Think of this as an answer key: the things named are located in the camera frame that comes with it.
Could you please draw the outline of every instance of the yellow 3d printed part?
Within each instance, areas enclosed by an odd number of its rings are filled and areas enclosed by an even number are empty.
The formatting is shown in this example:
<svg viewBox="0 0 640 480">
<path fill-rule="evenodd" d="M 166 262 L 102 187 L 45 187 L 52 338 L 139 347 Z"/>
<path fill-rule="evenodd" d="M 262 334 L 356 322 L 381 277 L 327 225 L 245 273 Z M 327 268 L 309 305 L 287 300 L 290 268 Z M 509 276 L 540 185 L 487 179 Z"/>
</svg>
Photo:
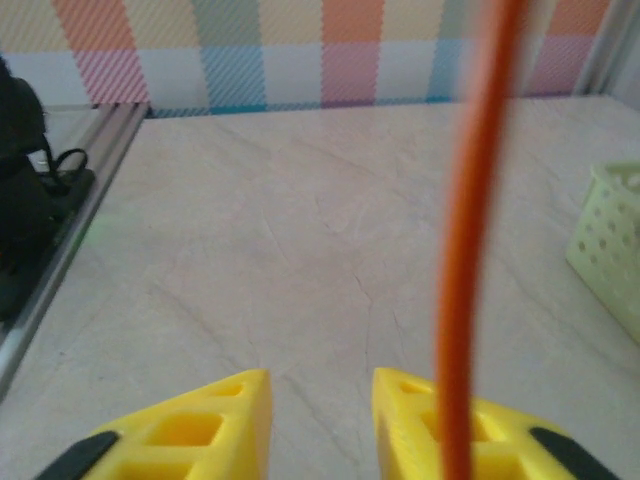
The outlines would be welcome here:
<svg viewBox="0 0 640 480">
<path fill-rule="evenodd" d="M 266 479 L 267 370 L 249 370 L 103 425 L 39 479 Z"/>
<path fill-rule="evenodd" d="M 373 421 L 382 480 L 443 478 L 435 384 L 389 368 L 373 380 Z M 539 418 L 473 402 L 475 480 L 616 479 L 562 430 Z"/>
</svg>

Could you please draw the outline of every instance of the orange wire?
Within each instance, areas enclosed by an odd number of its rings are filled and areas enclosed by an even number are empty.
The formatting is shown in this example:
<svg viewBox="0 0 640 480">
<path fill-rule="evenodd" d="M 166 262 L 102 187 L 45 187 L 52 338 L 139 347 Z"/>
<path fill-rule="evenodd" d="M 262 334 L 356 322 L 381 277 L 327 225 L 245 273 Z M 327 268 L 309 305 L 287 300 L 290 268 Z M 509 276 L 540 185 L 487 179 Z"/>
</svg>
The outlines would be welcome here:
<svg viewBox="0 0 640 480">
<path fill-rule="evenodd" d="M 506 101 L 526 0 L 483 0 L 487 11 L 458 152 L 440 302 L 436 378 L 443 478 L 470 480 L 473 313 Z"/>
</svg>

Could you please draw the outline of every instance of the plastic basket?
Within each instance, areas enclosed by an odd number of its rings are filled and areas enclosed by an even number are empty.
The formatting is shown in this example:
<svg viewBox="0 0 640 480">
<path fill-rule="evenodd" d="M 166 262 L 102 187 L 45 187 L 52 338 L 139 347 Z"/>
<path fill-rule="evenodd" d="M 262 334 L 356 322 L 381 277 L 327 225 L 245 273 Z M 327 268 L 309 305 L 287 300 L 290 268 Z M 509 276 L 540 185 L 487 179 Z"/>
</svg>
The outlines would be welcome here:
<svg viewBox="0 0 640 480">
<path fill-rule="evenodd" d="M 591 169 L 567 261 L 640 343 L 640 163 Z"/>
</svg>

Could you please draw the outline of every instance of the checkered wall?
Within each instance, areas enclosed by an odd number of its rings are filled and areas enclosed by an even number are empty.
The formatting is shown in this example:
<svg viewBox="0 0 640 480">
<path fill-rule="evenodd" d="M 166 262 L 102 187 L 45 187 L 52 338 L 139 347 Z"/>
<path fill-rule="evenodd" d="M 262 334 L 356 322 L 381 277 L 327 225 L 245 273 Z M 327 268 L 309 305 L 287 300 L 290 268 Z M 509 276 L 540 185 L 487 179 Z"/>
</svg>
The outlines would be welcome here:
<svg viewBox="0 0 640 480">
<path fill-rule="evenodd" d="M 46 105 L 160 116 L 449 100 L 486 0 L 0 0 L 0 52 Z M 533 0 L 518 91 L 567 94 L 610 0 Z"/>
</svg>

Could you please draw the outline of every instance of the marble surface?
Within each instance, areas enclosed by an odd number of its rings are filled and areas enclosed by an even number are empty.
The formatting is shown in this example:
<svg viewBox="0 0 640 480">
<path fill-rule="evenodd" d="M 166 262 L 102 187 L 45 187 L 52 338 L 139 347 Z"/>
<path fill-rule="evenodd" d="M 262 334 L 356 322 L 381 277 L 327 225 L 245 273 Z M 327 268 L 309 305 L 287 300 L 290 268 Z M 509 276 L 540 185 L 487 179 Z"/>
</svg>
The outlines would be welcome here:
<svg viewBox="0 0 640 480">
<path fill-rule="evenodd" d="M 0 405 L 26 479 L 101 423 L 252 367 L 271 478 L 376 478 L 373 369 L 432 377 L 455 105 L 146 121 Z M 564 261 L 590 165 L 637 158 L 606 98 L 514 104 L 479 395 L 640 478 L 640 348 Z"/>
</svg>

